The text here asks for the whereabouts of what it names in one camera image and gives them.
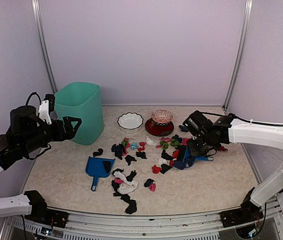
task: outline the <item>blue cloth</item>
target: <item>blue cloth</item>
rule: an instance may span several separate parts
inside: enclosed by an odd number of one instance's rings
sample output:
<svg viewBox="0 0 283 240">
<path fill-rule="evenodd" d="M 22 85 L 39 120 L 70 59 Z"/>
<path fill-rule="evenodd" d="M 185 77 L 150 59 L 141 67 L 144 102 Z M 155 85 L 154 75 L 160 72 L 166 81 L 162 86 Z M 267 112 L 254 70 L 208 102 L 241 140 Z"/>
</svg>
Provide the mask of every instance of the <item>blue cloth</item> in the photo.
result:
<svg viewBox="0 0 283 240">
<path fill-rule="evenodd" d="M 130 148 L 131 148 L 131 150 L 137 149 L 137 148 L 138 148 L 137 142 L 131 143 L 131 144 L 130 144 Z"/>
</svg>

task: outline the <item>metal frame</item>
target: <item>metal frame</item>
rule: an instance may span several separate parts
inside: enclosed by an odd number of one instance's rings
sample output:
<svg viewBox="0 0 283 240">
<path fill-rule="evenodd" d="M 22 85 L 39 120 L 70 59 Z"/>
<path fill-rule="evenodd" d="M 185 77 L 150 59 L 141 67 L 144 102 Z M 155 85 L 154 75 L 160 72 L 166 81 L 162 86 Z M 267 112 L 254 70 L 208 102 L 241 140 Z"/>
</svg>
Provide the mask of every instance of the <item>metal frame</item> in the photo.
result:
<svg viewBox="0 0 283 240">
<path fill-rule="evenodd" d="M 210 211 L 196 214 L 165 216 L 121 216 L 68 211 L 66 228 L 54 227 L 56 235 L 51 239 L 58 240 L 118 240 L 118 239 L 155 239 L 155 240 L 189 240 L 219 239 L 219 232 L 240 228 L 251 223 L 223 228 L 220 219 L 221 211 Z M 278 201 L 273 198 L 267 202 L 267 219 L 274 218 L 278 234 L 283 240 L 282 211 Z M 23 229 L 19 216 L 11 217 L 12 226 Z M 28 232 L 39 233 L 42 227 L 50 226 L 32 221 L 25 221 Z"/>
<path fill-rule="evenodd" d="M 48 75 L 49 85 L 50 85 L 51 91 L 55 94 L 58 92 L 58 88 L 55 82 L 55 78 L 54 78 L 53 70 L 51 66 L 51 61 L 50 61 L 47 47 L 46 47 L 44 28 L 43 28 L 41 9 L 40 9 L 40 2 L 39 0 L 31 0 L 31 3 L 32 3 L 33 16 L 34 16 L 35 23 L 36 23 L 42 58 L 44 60 L 46 72 Z"/>
<path fill-rule="evenodd" d="M 246 0 L 245 13 L 244 13 L 243 22 L 242 22 L 239 47 L 238 47 L 238 52 L 237 52 L 237 56 L 235 60 L 235 66 L 232 71 L 231 81 L 230 81 L 230 85 L 229 85 L 228 92 L 226 95 L 226 99 L 222 106 L 225 110 L 228 110 L 233 94 L 234 94 L 237 77 L 238 77 L 238 73 L 241 67 L 242 58 L 244 54 L 245 43 L 246 43 L 247 34 L 248 34 L 248 28 L 250 25 L 252 6 L 253 6 L 253 0 Z"/>
</svg>

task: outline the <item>blue dustpan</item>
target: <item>blue dustpan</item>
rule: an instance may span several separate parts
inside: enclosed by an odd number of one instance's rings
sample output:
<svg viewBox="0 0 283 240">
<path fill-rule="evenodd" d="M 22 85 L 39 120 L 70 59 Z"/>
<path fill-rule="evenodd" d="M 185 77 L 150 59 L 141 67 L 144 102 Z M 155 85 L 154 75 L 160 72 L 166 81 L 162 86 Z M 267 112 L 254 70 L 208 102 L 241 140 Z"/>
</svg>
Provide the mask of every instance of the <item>blue dustpan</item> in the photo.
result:
<svg viewBox="0 0 283 240">
<path fill-rule="evenodd" d="M 103 162 L 110 162 L 109 172 L 106 172 Z M 96 191 L 98 178 L 107 178 L 111 174 L 111 170 L 113 168 L 114 162 L 115 162 L 115 158 L 108 159 L 108 158 L 99 158 L 99 157 L 91 157 L 91 156 L 88 158 L 86 173 L 89 176 L 93 177 L 90 190 L 92 190 L 93 192 Z"/>
</svg>

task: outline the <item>speckled tabletop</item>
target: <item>speckled tabletop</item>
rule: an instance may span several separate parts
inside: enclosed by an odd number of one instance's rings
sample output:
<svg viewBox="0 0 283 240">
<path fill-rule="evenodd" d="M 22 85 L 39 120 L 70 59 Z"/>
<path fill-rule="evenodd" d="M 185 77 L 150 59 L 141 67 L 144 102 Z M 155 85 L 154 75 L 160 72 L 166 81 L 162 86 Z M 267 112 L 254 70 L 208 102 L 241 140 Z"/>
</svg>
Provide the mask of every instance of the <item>speckled tabletop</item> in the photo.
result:
<svg viewBox="0 0 283 240">
<path fill-rule="evenodd" d="M 86 213 L 127 215 L 127 203 L 113 196 L 112 175 L 100 178 L 97 191 L 91 191 L 93 178 L 85 172 L 89 156 L 98 148 L 103 148 L 103 158 L 114 158 L 111 147 L 120 143 L 124 137 L 132 138 L 134 142 L 145 141 L 150 134 L 142 129 L 134 134 L 122 132 L 117 124 L 118 116 L 127 112 L 141 114 L 145 121 L 156 109 L 166 109 L 173 114 L 175 130 L 170 135 L 179 134 L 190 137 L 190 133 L 181 132 L 178 128 L 195 110 L 223 114 L 220 107 L 193 106 L 114 106 L 104 107 L 105 129 L 97 141 L 84 146 L 72 141 L 52 142 L 52 149 L 39 157 L 29 175 L 24 190 L 37 190 L 46 200 L 48 206 L 65 210 Z M 214 122 L 218 117 L 212 116 Z M 159 137 L 150 136 L 159 142 Z M 246 193 L 257 185 L 254 173 L 240 144 L 225 146 L 228 152 L 218 152 L 213 162 L 197 161 L 188 169 L 170 169 L 165 174 L 154 174 L 152 166 L 158 162 L 161 149 L 146 145 L 147 159 L 136 157 L 137 162 L 128 166 L 123 158 L 116 158 L 113 170 L 124 169 L 126 176 L 136 170 L 134 180 L 139 187 L 130 198 L 136 200 L 137 212 L 134 215 L 158 216 L 191 214 L 207 211 L 222 210 L 237 207 L 241 204 Z M 172 154 L 174 148 L 169 146 L 167 153 Z M 136 150 L 128 150 L 135 156 Z M 144 182 L 154 179 L 156 190 L 152 192 L 144 187 Z"/>
</svg>

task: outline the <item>dustpan handle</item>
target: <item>dustpan handle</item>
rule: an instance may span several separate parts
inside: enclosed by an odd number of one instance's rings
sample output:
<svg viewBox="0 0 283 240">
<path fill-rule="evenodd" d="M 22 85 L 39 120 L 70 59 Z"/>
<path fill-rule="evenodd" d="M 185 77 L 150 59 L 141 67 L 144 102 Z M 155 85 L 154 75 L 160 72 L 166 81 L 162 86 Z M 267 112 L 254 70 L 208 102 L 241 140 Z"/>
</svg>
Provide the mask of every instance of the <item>dustpan handle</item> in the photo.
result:
<svg viewBox="0 0 283 240">
<path fill-rule="evenodd" d="M 95 192 L 97 188 L 97 183 L 98 183 L 98 176 L 93 176 L 92 185 L 91 185 L 90 190 Z"/>
</svg>

